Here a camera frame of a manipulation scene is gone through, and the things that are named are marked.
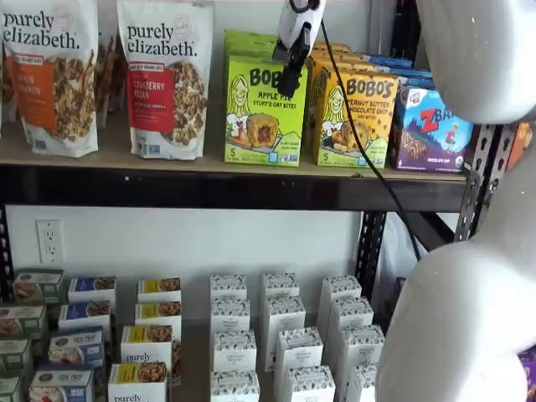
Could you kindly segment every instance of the red label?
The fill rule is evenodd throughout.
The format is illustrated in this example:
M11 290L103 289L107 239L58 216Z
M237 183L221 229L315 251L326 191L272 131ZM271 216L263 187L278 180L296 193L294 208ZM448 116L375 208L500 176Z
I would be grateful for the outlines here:
M147 131L173 131L173 71L164 70L160 63L131 63L126 81L131 127Z

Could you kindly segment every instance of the purely elizabeth granola bag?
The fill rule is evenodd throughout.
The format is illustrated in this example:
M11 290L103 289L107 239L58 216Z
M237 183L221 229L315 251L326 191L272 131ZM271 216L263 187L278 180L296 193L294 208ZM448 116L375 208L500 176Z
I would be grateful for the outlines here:
M118 0L132 153L203 155L212 8L177 0Z
M0 0L8 69L36 153L97 151L96 0Z

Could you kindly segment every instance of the electrical outlet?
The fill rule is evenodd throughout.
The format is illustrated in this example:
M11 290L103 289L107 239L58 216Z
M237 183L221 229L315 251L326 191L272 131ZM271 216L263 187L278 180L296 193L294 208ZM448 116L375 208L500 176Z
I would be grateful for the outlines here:
M41 264L55 265L64 262L61 221L36 220L39 257Z

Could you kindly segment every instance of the bobo's apple pie box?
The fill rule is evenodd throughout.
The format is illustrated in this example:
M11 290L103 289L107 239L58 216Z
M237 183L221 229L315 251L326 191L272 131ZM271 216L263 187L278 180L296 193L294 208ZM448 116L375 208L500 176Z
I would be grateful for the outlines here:
M298 166L307 89L307 67L294 96L277 91L283 65L229 55L225 161Z

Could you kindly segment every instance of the orange label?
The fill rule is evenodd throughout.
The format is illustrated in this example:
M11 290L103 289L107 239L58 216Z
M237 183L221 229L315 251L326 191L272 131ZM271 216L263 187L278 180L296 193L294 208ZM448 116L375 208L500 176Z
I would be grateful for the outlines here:
M8 68L17 96L18 109L32 126L56 130L54 112L54 66L42 56L13 54Z

